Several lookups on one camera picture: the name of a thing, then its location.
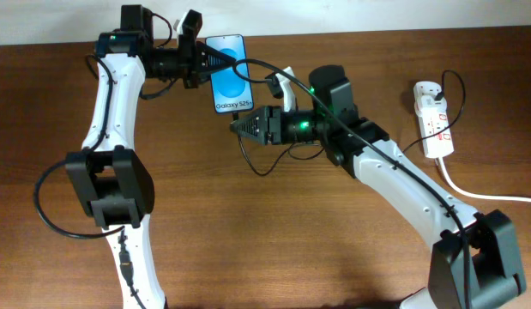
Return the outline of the blue screen smartphone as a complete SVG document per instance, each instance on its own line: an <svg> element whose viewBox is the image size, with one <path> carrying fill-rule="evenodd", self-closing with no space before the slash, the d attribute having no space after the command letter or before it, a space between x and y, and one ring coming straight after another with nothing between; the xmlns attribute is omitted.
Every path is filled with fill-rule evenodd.
<svg viewBox="0 0 531 309"><path fill-rule="evenodd" d="M240 34L208 37L205 44L235 60L245 59L244 37ZM251 84L241 79L228 65L226 69L211 75L214 109L219 114L252 110Z"/></svg>

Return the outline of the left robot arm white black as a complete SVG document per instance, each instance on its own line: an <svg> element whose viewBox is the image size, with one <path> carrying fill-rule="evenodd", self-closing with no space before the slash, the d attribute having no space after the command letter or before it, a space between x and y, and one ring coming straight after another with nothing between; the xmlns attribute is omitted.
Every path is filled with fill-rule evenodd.
<svg viewBox="0 0 531 309"><path fill-rule="evenodd" d="M135 151L143 84L156 79L197 88L234 61L198 41L201 13L184 13L174 48L154 43L154 16L142 5L124 5L119 29L99 36L93 54L99 86L91 127L81 152L68 154L66 163L84 213L110 246L125 308L167 306L150 244L154 182Z"/></svg>

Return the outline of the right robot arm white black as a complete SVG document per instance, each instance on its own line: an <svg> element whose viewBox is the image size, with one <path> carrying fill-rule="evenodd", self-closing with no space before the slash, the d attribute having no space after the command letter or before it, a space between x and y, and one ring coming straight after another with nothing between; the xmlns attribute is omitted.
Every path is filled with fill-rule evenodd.
<svg viewBox="0 0 531 309"><path fill-rule="evenodd" d="M265 82L304 90L313 107L262 106L236 118L231 132L263 145L321 143L330 162L389 202L431 251L428 283L402 300L376 308L499 308L527 289L511 219L484 214L453 197L404 154L389 134L359 116L340 65L313 70L308 86L273 67Z"/></svg>

